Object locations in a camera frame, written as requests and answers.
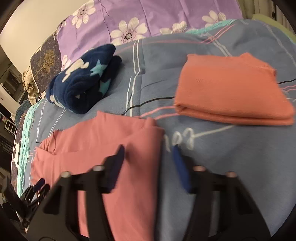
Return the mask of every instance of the orange cloth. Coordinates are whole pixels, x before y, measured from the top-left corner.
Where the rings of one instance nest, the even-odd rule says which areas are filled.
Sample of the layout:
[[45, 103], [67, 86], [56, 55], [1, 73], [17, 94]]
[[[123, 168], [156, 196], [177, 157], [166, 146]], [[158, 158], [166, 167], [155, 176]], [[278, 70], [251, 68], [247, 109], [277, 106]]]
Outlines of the orange cloth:
[[177, 113], [242, 125], [294, 123], [294, 108], [267, 63], [249, 53], [187, 57], [175, 96]]

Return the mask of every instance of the pink cloth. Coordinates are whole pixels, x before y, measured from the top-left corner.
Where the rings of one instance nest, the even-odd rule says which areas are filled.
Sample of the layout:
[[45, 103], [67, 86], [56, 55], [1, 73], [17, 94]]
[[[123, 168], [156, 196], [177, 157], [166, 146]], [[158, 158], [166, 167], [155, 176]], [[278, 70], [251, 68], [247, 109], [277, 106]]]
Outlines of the pink cloth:
[[[122, 144], [126, 157], [116, 187], [103, 194], [111, 230], [116, 241], [153, 240], [163, 134], [152, 118], [98, 112], [91, 120], [53, 132], [40, 144], [31, 166], [32, 184], [43, 177], [53, 186], [61, 172], [87, 172]], [[83, 191], [78, 194], [78, 215], [80, 233], [88, 236]]]

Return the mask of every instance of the rolled blanket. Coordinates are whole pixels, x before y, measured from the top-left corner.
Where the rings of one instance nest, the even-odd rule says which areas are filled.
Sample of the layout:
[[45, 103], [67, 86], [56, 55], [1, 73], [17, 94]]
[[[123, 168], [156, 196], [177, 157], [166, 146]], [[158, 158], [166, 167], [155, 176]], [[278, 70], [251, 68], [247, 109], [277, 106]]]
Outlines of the rolled blanket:
[[106, 44], [86, 52], [50, 82], [50, 103], [76, 114], [88, 112], [106, 94], [122, 62], [113, 56], [115, 46]]

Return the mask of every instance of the pink stripe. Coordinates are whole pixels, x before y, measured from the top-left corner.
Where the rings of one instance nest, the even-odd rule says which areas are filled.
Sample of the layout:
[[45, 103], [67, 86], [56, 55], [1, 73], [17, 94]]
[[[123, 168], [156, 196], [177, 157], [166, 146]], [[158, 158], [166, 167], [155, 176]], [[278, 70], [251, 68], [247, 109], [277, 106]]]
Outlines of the pink stripe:
[[287, 88], [289, 88], [289, 87], [295, 87], [296, 85], [293, 85], [293, 86], [286, 86], [286, 87], [284, 87], [284, 88], [281, 88], [281, 90], [284, 90], [284, 89], [287, 89]]
[[[149, 43], [145, 43], [145, 44], [142, 44], [142, 45], [146, 45], [146, 44], [155, 44], [155, 43], [183, 43], [183, 44], [202, 44], [204, 43], [205, 41], [208, 41], [208, 40], [211, 40], [210, 42], [208, 43], [211, 43], [212, 41], [218, 39], [219, 37], [221, 37], [222, 34], [224, 34], [226, 31], [228, 31], [232, 26], [234, 26], [235, 24], [233, 25], [230, 25], [229, 27], [228, 26], [225, 26], [224, 28], [222, 28], [219, 32], [217, 32], [214, 36], [212, 37], [209, 37], [207, 38], [206, 40], [203, 40], [201, 42], [197, 42], [197, 41], [188, 41], [188, 40], [182, 40], [182, 39], [176, 39], [176, 40], [164, 40], [164, 41], [154, 41], [154, 42], [149, 42]], [[228, 27], [225, 31], [223, 31], [218, 37], [216, 38], [213, 38], [215, 37], [217, 34], [219, 34], [222, 30], [224, 30], [226, 27]], [[128, 46], [128, 47], [125, 47], [119, 51], [116, 51], [115, 54], [118, 55], [119, 53], [127, 50], [127, 49], [130, 49], [132, 48], [133, 46]]]
[[157, 112], [157, 111], [159, 111], [159, 110], [173, 109], [173, 108], [174, 108], [173, 106], [163, 106], [163, 107], [158, 107], [158, 108], [156, 108], [156, 109], [154, 109], [154, 110], [151, 110], [151, 111], [149, 111], [149, 112], [146, 112], [146, 113], [140, 115], [140, 118], [142, 118], [142, 117], [144, 117], [144, 116], [147, 116], [147, 115], [151, 115], [151, 114], [153, 114], [154, 112]]
[[206, 40], [204, 40], [204, 41], [202, 41], [202, 42], [199, 42], [199, 43], [204, 43], [204, 42], [206, 42], [206, 41], [208, 41], [208, 40], [211, 40], [213, 37], [217, 36], [217, 35], [218, 35], [221, 31], [223, 31], [225, 28], [227, 28], [227, 25], [226, 25], [225, 27], [221, 28], [221, 29], [219, 30], [219, 32], [217, 32], [215, 35], [213, 35], [213, 36], [209, 37], [208, 39], [206, 39]]
[[234, 25], [230, 25], [228, 29], [226, 29], [224, 32], [222, 32], [218, 37], [212, 39], [210, 42], [207, 42], [206, 44], [209, 44], [211, 42], [213, 42], [214, 40], [218, 39], [221, 37], [222, 34], [224, 34], [225, 32], [227, 32], [230, 28], [232, 28]]
[[177, 116], [179, 115], [178, 113], [172, 113], [172, 114], [164, 114], [164, 115], [159, 115], [158, 117], [155, 117], [155, 120], [160, 120], [163, 118], [171, 117], [171, 116]]
[[290, 90], [296, 90], [296, 89], [289, 89], [289, 90], [287, 90], [286, 92], [289, 92]]

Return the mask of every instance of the bed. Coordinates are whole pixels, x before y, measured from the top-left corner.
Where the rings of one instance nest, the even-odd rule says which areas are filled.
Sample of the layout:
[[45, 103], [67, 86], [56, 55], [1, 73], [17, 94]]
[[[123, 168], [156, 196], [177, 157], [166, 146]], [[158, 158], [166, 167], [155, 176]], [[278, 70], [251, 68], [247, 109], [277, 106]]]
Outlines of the bed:
[[[172, 146], [179, 144], [197, 164], [213, 172], [237, 172], [276, 240], [276, 233], [296, 203], [296, 149], [292, 145], [296, 125], [227, 125], [179, 116], [172, 106], [187, 54], [239, 56], [249, 52], [277, 69], [279, 87], [296, 107], [295, 44], [276, 27], [241, 19], [236, 1], [207, 0], [202, 7], [198, 1], [176, 1], [173, 8], [162, 5], [162, 1], [130, 2], [138, 5], [131, 9], [126, 1], [115, 5], [115, 1], [90, 0], [84, 5], [87, 17], [81, 21], [76, 18], [82, 8], [74, 12], [32, 56], [32, 73], [40, 93], [53, 76], [89, 49], [105, 43], [117, 45], [115, 54], [122, 57], [124, 67], [106, 97], [85, 115], [73, 114], [44, 99], [38, 103], [31, 126], [24, 127], [25, 115], [21, 118], [13, 152], [13, 186], [17, 191], [29, 186], [34, 148], [54, 130], [90, 119], [98, 110], [153, 117], [166, 133], [155, 239], [181, 240], [192, 210], [194, 197], [184, 192], [172, 164]], [[167, 22], [162, 17], [164, 12], [169, 16]], [[122, 25], [130, 33], [124, 33]], [[20, 159], [24, 132], [28, 134], [29, 153], [26, 159]]]

